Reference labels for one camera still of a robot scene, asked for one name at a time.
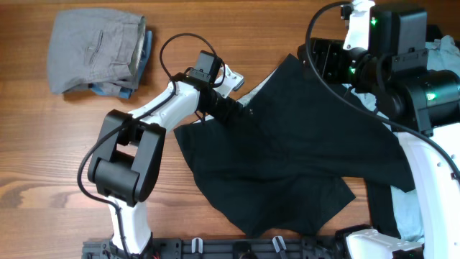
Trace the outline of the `black shorts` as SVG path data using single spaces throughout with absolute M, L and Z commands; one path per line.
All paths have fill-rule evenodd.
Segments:
M 354 199 L 345 178 L 402 191 L 385 126 L 330 94 L 292 55 L 227 124 L 183 125 L 175 137 L 209 203 L 249 237 L 272 228 L 314 235 Z

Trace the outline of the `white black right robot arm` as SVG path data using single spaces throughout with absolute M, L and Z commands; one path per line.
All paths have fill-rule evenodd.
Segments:
M 340 258 L 459 256 L 459 77 L 428 69 L 427 13 L 413 3 L 340 1 L 349 28 L 337 68 L 352 88 L 376 98 L 370 117 L 397 134 L 412 171 L 423 242 L 370 227 L 336 235 Z

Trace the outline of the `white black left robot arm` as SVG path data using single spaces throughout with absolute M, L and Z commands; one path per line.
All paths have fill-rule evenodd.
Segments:
M 229 98 L 244 84 L 243 75 L 227 65 L 219 69 L 218 86 L 196 69 L 178 73 L 148 104 L 124 113 L 110 111 L 88 167 L 88 180 L 111 210 L 114 234 L 102 246 L 107 258 L 154 258 L 147 223 L 148 196 L 157 182 L 165 136 L 183 119 L 200 111 L 224 122 L 240 103 Z

